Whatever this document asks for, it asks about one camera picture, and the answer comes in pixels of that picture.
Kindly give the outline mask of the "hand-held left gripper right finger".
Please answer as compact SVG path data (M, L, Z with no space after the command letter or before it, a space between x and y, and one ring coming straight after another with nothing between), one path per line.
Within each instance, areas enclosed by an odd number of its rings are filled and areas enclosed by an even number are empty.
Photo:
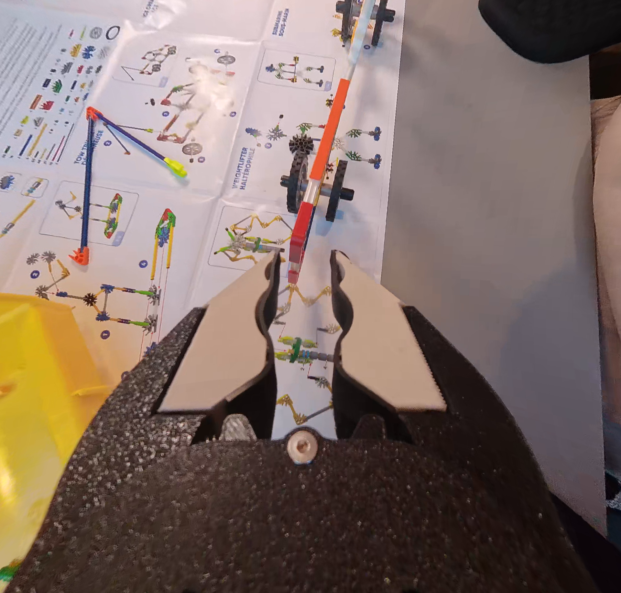
M342 252L332 252L332 309L342 330L332 380L339 439L374 415L383 421L384 434L409 440L400 415L446 412L403 303Z

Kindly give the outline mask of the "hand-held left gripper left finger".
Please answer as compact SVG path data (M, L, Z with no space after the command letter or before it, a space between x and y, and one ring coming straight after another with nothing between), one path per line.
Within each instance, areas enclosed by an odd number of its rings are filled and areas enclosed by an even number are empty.
M161 396L158 413L202 415L203 435L220 436L241 414L259 439L273 431L277 382L269 327L281 257L269 254L207 302Z

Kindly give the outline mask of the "blue rods with orange connector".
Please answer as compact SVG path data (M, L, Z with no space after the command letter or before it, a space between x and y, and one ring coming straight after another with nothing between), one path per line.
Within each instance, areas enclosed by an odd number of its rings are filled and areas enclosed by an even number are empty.
M92 184L92 170L93 170L93 155L94 155L94 138L95 138L95 126L97 121L102 121L105 125L110 126L114 131L120 133L125 138L134 142L137 146L142 147L149 154L163 162L167 168L178 178L186 178L187 171L181 162L170 159L169 157L160 154L148 144L145 144L137 137L133 136L123 127L117 125L111 121L108 117L103 115L98 109L93 106L86 108L86 118L88 120L88 132L86 138L86 167L84 171L84 188L83 188L83 203L82 203L82 231L80 236L80 248L75 250L73 254L69 255L75 263L80 266L86 266L89 264L89 210L90 210L90 195Z

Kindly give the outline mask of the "colourful rod and connector model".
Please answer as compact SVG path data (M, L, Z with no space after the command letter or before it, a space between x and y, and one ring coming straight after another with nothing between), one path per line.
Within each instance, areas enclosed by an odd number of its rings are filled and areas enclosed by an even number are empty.
M330 106L329 117L323 127L322 138L313 160L310 159L311 155L308 155L308 184L304 200L298 213L295 214L297 218L289 242L288 282L291 285L296 285L299 280L319 199L321 196L326 196L329 200L332 182L330 185L325 185L325 179L329 173L330 154L336 140L340 118L345 108L353 74L365 43L368 25L372 21L375 23L378 5L379 0L362 0L361 3L358 3L359 11L356 12L353 36L345 43L347 50L345 76L338 82L337 91Z

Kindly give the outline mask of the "grey desk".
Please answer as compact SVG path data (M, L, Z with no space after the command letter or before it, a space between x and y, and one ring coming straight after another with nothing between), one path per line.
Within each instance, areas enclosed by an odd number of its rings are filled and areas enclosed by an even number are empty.
M605 533L589 63L523 59L477 3L406 2L382 282Z

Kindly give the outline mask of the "yellow plastic bin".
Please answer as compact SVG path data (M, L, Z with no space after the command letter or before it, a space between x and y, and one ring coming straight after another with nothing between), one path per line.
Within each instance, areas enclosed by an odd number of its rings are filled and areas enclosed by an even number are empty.
M26 556L110 391L70 307L1 294L1 586Z

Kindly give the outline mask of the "white instruction sheet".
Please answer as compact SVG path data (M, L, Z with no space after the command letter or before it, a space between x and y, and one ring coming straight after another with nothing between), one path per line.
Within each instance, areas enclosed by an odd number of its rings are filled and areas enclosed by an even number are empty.
M335 434L327 261L341 249L381 275L405 10L388 0L376 47L369 23L325 179L346 160L353 201L328 222L320 197L291 285L280 181L294 135L316 154L345 76L338 1L1 0L1 291L70 307L107 383L279 251L275 434ZM80 266L89 106L188 174L97 121Z

